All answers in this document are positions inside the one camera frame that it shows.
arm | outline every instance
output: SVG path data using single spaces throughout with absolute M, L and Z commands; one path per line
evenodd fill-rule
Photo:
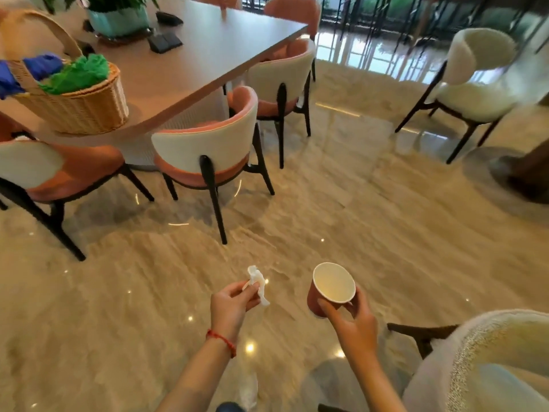
M 352 303 L 345 305 L 353 320 L 343 319 L 328 302 L 319 305 L 338 335 L 341 349 L 360 383 L 370 409 L 375 412 L 406 412 L 399 396 L 377 359 L 377 322 L 364 293 L 357 288 Z
M 244 315 L 259 304 L 254 284 L 230 284 L 211 298 L 211 329 L 236 345 Z M 173 390 L 156 412 L 205 412 L 230 360 L 230 350 L 218 338 L 209 338 L 187 363 Z

green plant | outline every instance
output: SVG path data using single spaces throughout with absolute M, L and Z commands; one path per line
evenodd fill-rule
M 75 1 L 76 0 L 65 0 L 66 7 L 69 8 Z M 156 0 L 152 1 L 156 8 L 159 9 L 158 2 Z M 129 7 L 137 8 L 145 4 L 147 0 L 88 0 L 88 2 L 90 10 L 98 13 L 108 13 L 110 11 L 127 9 Z M 54 13 L 54 0 L 44 0 L 44 4 L 48 7 L 50 13 Z

tabletop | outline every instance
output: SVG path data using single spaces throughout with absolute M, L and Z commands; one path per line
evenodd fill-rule
M 100 44 L 79 29 L 85 11 L 72 8 L 55 16 L 63 27 L 80 40 L 92 43 L 97 53 L 115 63 L 130 109 L 129 121 L 115 132 L 120 135 L 154 130 L 185 108 L 201 100 L 224 83 L 242 75 L 253 64 L 296 39 L 306 25 L 288 20 L 226 9 L 191 0 L 159 0 L 162 11 L 180 17 L 184 24 L 162 27 L 182 40 L 183 46 L 159 55 L 149 49 L 147 40 L 123 47 Z M 155 8 L 148 5 L 149 20 L 156 23 Z M 34 46 L 39 46 L 47 30 L 38 32 L 32 24 Z M 48 130 L 43 120 L 13 98 L 0 102 L 0 112 L 36 133 Z

person's leg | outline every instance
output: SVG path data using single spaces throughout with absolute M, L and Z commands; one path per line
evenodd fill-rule
M 238 403 L 235 402 L 224 402 L 217 407 L 215 412 L 245 412 Z

red string bracelet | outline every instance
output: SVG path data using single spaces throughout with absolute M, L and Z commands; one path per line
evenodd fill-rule
M 236 356 L 237 356 L 237 348 L 236 346 L 231 343 L 228 339 L 226 339 L 225 337 L 223 337 L 222 335 L 219 335 L 217 332 L 215 331 L 212 331 L 212 330 L 208 330 L 208 332 L 206 333 L 206 338 L 208 337 L 212 337 L 212 338 L 219 338 L 220 340 L 222 340 L 226 345 L 227 347 L 229 347 L 229 350 L 230 350 L 230 358 L 234 359 Z

